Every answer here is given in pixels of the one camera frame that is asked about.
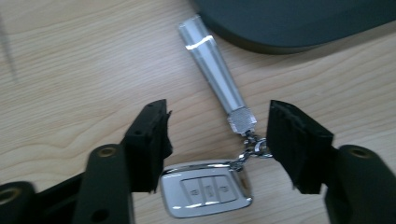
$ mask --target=key fob button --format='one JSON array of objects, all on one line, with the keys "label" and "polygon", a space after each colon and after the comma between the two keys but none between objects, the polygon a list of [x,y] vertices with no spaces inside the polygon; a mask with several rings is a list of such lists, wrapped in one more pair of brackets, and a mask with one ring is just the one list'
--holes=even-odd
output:
[{"label": "key fob button", "polygon": [[192,207],[198,207],[204,204],[204,196],[202,195],[199,179],[188,179],[181,181],[184,187],[184,193],[191,202]]},{"label": "key fob button", "polygon": [[205,195],[205,205],[219,203],[219,194],[216,192],[216,185],[213,177],[200,178]]},{"label": "key fob button", "polygon": [[230,181],[227,179],[227,176],[215,176],[215,180],[221,203],[227,203],[236,200],[233,187]]}]

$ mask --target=silver key fob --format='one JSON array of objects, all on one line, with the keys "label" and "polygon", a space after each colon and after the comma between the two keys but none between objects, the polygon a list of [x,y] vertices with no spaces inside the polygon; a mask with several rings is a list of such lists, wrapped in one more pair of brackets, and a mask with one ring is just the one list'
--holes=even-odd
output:
[{"label": "silver key fob", "polygon": [[193,161],[165,167],[163,201],[173,217],[199,217],[251,205],[244,171],[230,169],[229,160]]}]

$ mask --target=wood grain surface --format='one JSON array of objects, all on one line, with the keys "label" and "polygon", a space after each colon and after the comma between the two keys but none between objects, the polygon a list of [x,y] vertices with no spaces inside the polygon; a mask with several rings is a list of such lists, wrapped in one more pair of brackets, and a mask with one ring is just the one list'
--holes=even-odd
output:
[{"label": "wood grain surface", "polygon": [[[118,143],[152,101],[173,110],[165,163],[231,159],[242,139],[178,35],[185,0],[0,0],[0,184],[41,191],[82,172],[91,150]],[[396,172],[396,23],[304,53],[261,55],[218,36],[235,83],[265,135],[271,99],[300,107],[370,148]],[[170,217],[161,193],[134,194],[137,223],[329,223],[322,195],[301,195],[276,161],[251,160],[254,203]]]}]

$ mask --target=metal chain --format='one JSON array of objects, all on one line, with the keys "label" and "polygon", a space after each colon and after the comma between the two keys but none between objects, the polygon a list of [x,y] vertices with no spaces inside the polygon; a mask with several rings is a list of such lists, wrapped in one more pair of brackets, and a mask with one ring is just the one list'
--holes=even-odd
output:
[{"label": "metal chain", "polygon": [[244,164],[251,157],[269,159],[273,155],[267,147],[266,139],[255,133],[248,132],[247,139],[244,141],[245,150],[234,161],[230,162],[230,168],[237,172],[242,171]]}]

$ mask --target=brass screw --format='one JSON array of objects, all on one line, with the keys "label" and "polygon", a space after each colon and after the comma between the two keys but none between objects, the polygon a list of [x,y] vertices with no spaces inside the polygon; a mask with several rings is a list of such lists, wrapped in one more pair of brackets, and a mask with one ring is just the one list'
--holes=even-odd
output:
[{"label": "brass screw", "polygon": [[9,203],[21,194],[21,190],[17,188],[4,189],[0,192],[0,205]]},{"label": "brass screw", "polygon": [[105,147],[98,151],[99,157],[109,157],[116,153],[116,149],[114,147]]},{"label": "brass screw", "polygon": [[349,153],[352,154],[353,156],[356,156],[361,159],[369,159],[372,157],[371,154],[367,153],[366,151],[361,150],[359,148],[355,148],[355,147],[351,148],[349,150]]}]

